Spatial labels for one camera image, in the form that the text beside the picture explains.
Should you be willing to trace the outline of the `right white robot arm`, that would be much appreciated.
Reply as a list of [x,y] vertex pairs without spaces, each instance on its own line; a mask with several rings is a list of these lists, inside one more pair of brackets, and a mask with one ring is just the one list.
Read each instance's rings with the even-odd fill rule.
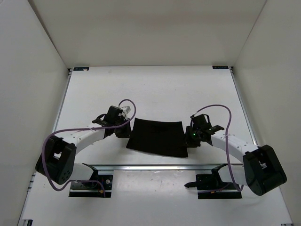
[[186,188],[197,187],[203,192],[214,193],[235,184],[247,186],[257,196],[287,182],[281,163],[269,145],[257,146],[237,138],[219,126],[212,126],[207,114],[192,116],[185,132],[187,147],[196,148],[202,142],[221,149],[227,157],[233,156],[241,165],[221,164]]

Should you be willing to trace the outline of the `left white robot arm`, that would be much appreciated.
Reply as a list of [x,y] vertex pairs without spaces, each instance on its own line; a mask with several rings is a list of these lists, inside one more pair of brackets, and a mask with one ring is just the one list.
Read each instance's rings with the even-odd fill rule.
[[50,179],[58,185],[71,181],[94,187],[98,183],[96,168],[85,163],[75,163],[76,155],[88,146],[112,134],[129,138],[131,133],[128,113],[130,106],[110,106],[106,114],[99,115],[88,130],[67,131],[61,136],[52,135],[46,142],[44,158]]

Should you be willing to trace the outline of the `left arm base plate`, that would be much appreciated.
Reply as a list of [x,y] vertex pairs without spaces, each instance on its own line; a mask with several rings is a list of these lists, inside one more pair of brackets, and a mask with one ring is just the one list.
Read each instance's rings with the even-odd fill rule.
[[97,182],[75,183],[72,182],[69,190],[69,197],[78,198],[111,198],[113,185],[113,171],[99,170],[92,175],[93,180],[97,180],[103,185],[104,190]]

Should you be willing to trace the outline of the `black skirt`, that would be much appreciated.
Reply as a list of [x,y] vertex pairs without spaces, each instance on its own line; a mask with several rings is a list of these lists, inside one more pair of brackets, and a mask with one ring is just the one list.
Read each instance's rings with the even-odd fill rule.
[[161,122],[135,118],[127,148],[160,156],[188,157],[181,121]]

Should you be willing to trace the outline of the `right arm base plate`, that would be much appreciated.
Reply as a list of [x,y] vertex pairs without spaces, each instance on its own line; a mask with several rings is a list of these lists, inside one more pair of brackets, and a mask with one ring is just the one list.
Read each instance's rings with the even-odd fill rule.
[[213,199],[242,199],[241,192],[238,192],[232,181],[222,182],[218,171],[227,164],[221,164],[211,169],[210,174],[197,174],[196,181],[188,182],[186,188],[197,188],[199,200]]

